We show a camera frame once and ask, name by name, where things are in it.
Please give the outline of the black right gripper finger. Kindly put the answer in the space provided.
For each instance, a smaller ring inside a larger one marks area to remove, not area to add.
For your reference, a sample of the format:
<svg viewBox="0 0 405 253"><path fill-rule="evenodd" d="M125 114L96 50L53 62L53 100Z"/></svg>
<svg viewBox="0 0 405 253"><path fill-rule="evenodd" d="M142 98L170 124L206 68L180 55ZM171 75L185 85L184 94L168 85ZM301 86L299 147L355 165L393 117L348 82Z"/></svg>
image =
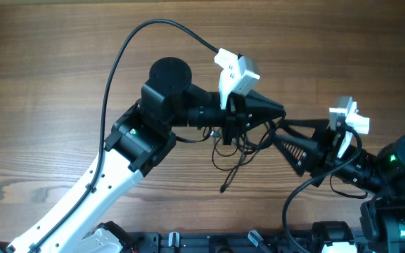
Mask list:
<svg viewBox="0 0 405 253"><path fill-rule="evenodd" d="M328 119L283 119L279 123L279 128L293 137L320 141L326 135L328 125ZM298 132L293 127L312 129L314 132L311 137L308 137Z"/></svg>
<svg viewBox="0 0 405 253"><path fill-rule="evenodd" d="M286 135L275 135L273 144L298 176L312 172L317 160L317 142Z"/></svg>

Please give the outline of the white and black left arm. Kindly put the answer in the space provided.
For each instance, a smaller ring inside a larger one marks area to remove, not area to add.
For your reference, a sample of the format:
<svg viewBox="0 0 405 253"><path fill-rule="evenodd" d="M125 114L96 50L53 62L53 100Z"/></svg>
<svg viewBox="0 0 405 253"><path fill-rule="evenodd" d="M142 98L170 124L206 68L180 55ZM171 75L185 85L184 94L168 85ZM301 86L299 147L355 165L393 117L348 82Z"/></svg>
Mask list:
<svg viewBox="0 0 405 253"><path fill-rule="evenodd" d="M96 222L163 161L178 140L173 127L219 127L225 143L260 124L284 117L282 105L254 90L259 75L249 58L223 67L227 91L207 92L192 82L183 60L157 60L141 97L103 138L85 174L33 227L0 252L120 252L122 241Z"/></svg>

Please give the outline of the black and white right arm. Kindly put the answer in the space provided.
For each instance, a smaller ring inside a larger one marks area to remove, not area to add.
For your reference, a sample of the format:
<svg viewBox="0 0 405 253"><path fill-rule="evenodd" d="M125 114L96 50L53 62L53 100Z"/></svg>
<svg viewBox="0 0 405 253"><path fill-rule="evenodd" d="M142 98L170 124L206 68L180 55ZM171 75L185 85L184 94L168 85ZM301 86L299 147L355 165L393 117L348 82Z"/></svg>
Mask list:
<svg viewBox="0 0 405 253"><path fill-rule="evenodd" d="M282 211L285 234L293 199L325 178L337 177L361 189L361 230L374 252L405 252L405 135L377 155L363 148L359 132L341 120L329 126L325 119L282 119L270 139L297 175L310 178L288 196Z"/></svg>

